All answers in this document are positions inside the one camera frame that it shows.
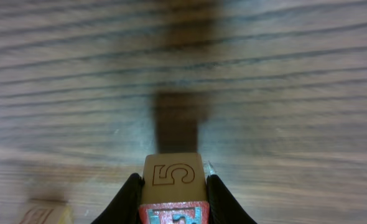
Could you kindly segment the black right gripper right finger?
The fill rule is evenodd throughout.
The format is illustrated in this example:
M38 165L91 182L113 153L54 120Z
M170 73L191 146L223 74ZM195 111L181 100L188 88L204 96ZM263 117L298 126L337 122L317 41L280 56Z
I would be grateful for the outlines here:
M216 174L207 177L207 195L210 204L209 223L257 224Z

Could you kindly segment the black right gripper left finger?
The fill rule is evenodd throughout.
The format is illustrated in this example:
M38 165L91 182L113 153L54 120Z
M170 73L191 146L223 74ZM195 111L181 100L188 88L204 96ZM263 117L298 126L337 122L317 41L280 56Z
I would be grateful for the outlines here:
M109 205L91 224L141 224L139 206L144 179L131 174Z

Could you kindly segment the red E wooden block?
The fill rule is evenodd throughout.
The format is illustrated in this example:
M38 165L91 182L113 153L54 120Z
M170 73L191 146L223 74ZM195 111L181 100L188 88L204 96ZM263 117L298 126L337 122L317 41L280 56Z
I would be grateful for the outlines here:
M207 224L205 173L200 154L152 154L146 157L142 175L139 216L144 224Z

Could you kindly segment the wooden block yellow side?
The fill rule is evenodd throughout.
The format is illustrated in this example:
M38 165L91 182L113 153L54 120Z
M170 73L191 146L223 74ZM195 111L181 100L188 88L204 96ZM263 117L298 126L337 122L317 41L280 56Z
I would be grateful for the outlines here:
M31 200L20 207L15 224L74 224L72 208L63 202Z

